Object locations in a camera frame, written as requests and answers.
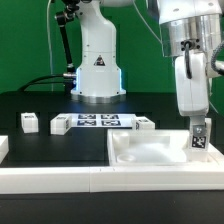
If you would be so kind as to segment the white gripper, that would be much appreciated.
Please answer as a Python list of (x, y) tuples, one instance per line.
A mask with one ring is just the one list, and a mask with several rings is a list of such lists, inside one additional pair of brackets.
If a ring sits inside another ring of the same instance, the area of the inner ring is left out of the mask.
[(204, 53), (190, 55), (192, 78), (186, 75), (185, 57), (175, 60), (175, 80), (178, 108), (181, 116), (190, 117), (190, 133), (195, 137), (206, 135), (205, 116), (209, 109)]

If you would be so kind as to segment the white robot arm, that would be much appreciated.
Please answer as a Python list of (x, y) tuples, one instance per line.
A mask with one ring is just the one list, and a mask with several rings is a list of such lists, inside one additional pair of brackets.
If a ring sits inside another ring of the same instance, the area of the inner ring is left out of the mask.
[[(132, 5), (135, 0), (81, 0), (76, 12), (81, 23), (82, 63), (77, 69), (74, 97), (108, 102), (126, 94), (116, 64), (116, 28), (100, 8)], [(163, 54), (174, 58), (179, 112), (190, 118), (190, 132), (209, 132), (208, 79), (219, 75), (215, 51), (221, 43), (223, 0), (146, 0), (160, 25)]]

